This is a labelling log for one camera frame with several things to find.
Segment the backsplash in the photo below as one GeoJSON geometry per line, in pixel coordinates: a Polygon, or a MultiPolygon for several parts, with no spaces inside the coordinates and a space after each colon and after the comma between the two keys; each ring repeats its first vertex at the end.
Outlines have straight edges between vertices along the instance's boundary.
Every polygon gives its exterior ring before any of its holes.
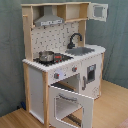
{"type": "MultiPolygon", "coordinates": [[[[33,58],[38,57],[38,53],[44,50],[61,51],[66,50],[70,43],[70,37],[78,33],[79,22],[35,27],[32,32],[33,58]]],[[[78,46],[78,36],[73,38],[73,43],[78,46]]]]}

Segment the open oven door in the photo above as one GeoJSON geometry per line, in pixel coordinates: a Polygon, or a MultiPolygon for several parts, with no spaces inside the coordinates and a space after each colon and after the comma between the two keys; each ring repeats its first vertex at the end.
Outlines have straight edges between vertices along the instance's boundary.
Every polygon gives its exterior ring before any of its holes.
{"type": "Polygon", "coordinates": [[[108,16],[108,4],[89,3],[87,16],[88,19],[106,22],[108,16]]]}
{"type": "Polygon", "coordinates": [[[56,128],[78,128],[68,124],[61,119],[78,110],[81,106],[82,121],[81,128],[92,128],[93,102],[86,97],[61,88],[49,87],[49,121],[56,128]]]}

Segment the toy kitchen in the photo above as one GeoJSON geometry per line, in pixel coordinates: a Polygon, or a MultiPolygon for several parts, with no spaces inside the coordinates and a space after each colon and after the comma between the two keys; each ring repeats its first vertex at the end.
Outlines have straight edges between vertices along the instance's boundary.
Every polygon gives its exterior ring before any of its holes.
{"type": "Polygon", "coordinates": [[[92,128],[105,48],[85,44],[86,21],[105,22],[107,4],[22,4],[26,110],[56,128],[92,128]],[[72,113],[82,110],[78,121],[72,113]],[[68,117],[76,125],[64,121],[68,117]]]}

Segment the cabinet door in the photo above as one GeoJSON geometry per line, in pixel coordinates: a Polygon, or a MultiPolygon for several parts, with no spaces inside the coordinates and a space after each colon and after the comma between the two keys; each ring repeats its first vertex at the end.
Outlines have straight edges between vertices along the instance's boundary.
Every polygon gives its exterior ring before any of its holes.
{"type": "Polygon", "coordinates": [[[82,75],[80,76],[82,87],[80,86],[80,94],[92,97],[99,97],[99,85],[101,75],[102,55],[83,60],[82,75]]]}
{"type": "Polygon", "coordinates": [[[108,13],[108,4],[97,4],[97,3],[90,3],[88,6],[88,18],[105,21],[107,19],[108,13]]]}
{"type": "Polygon", "coordinates": [[[61,88],[49,87],[49,120],[56,128],[77,128],[61,119],[82,107],[81,128],[92,128],[93,99],[61,88]]]}

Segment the pot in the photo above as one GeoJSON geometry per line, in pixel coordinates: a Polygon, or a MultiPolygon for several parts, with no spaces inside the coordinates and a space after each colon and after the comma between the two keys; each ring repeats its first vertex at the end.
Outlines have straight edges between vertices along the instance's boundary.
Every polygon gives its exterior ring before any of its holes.
{"type": "Polygon", "coordinates": [[[42,62],[54,61],[54,52],[52,52],[52,51],[39,52],[39,59],[42,62]]]}

